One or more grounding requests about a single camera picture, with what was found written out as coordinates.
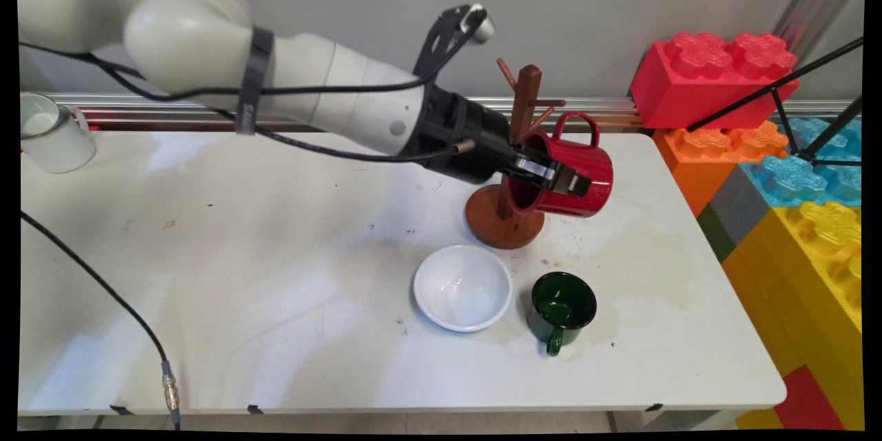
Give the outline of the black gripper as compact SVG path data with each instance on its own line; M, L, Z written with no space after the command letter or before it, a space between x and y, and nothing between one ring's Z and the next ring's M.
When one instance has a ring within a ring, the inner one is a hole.
M432 85L423 97L415 129L400 152L417 164L477 185L495 173L538 189L583 197L592 180L548 154L517 152L501 112Z

